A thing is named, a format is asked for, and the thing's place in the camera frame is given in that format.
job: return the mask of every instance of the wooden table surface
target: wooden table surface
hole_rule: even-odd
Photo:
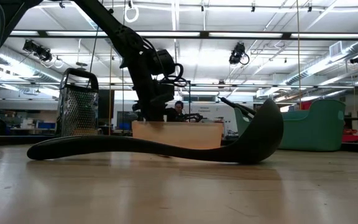
[[[358,153],[277,151],[256,166],[0,147],[2,223],[358,223]]]

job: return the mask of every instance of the green bin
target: green bin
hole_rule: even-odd
[[[279,149],[337,151],[341,148],[345,104],[337,100],[317,100],[309,110],[282,113],[284,134]],[[234,109],[241,135],[249,122]]]

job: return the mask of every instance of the person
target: person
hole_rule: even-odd
[[[168,122],[176,122],[177,117],[183,115],[183,102],[177,101],[175,103],[175,108],[166,108],[165,109],[165,115],[167,115],[167,121]]]

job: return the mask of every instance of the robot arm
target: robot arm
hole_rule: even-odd
[[[166,50],[159,50],[131,28],[122,25],[98,0],[72,0],[111,39],[114,50],[122,57],[120,68],[128,68],[139,98],[132,108],[140,110],[148,121],[163,121],[165,103],[173,100],[174,86],[183,86],[183,67],[174,63]],[[0,0],[5,14],[5,30],[1,45],[19,23],[25,12],[40,4],[42,0]],[[171,75],[180,67],[178,76]],[[164,74],[157,81],[152,75]]]

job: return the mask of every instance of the metal grater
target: metal grater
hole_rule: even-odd
[[[67,84],[62,86],[58,103],[56,134],[61,137],[97,134],[98,90]]]

